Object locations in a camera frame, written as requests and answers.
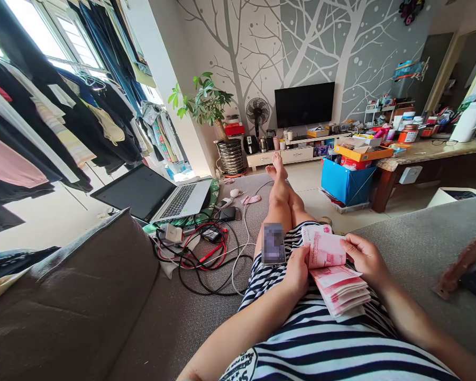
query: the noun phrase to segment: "laptop keyboard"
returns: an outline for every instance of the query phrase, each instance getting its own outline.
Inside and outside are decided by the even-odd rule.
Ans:
[[[168,208],[164,211],[160,218],[169,218],[171,216],[180,214],[195,187],[196,184],[184,185],[169,203]]]

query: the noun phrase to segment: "person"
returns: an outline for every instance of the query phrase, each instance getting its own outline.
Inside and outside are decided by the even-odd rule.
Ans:
[[[210,335],[178,380],[476,380],[476,358],[430,321],[377,247],[355,234],[341,246],[372,301],[365,315],[337,323],[308,276],[309,247],[301,245],[301,228],[317,222],[286,183],[277,152],[267,172],[274,184],[264,223],[282,224],[287,264],[261,263],[261,228],[238,313]]]

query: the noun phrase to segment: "laptop screen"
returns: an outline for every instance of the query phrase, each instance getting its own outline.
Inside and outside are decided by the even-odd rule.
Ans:
[[[130,207],[134,217],[148,222],[175,189],[172,182],[140,165],[91,196],[120,210]]]

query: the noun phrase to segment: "green mat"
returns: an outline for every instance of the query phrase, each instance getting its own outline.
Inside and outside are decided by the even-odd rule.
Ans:
[[[219,182],[218,180],[213,179],[212,183],[210,184],[210,203],[208,204],[208,206],[204,209],[201,209],[199,214],[196,214],[190,217],[182,217],[179,219],[175,219],[171,221],[171,224],[175,226],[182,226],[182,225],[191,225],[195,222],[200,223],[200,222],[208,220],[209,218],[208,216],[212,215],[213,209],[215,208],[215,203],[217,202],[217,198],[218,198],[218,190],[219,190]],[[147,234],[152,234],[152,233],[155,233],[157,228],[152,224],[148,224],[145,227],[143,227],[143,230]]]

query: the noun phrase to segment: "hand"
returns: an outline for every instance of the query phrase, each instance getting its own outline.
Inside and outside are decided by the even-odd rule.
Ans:
[[[287,270],[281,284],[287,292],[300,300],[308,289],[308,253],[310,245],[306,244],[292,251],[287,261]]]
[[[376,245],[355,234],[349,233],[340,246],[352,258],[356,270],[372,288],[380,289],[392,282],[388,267]]]

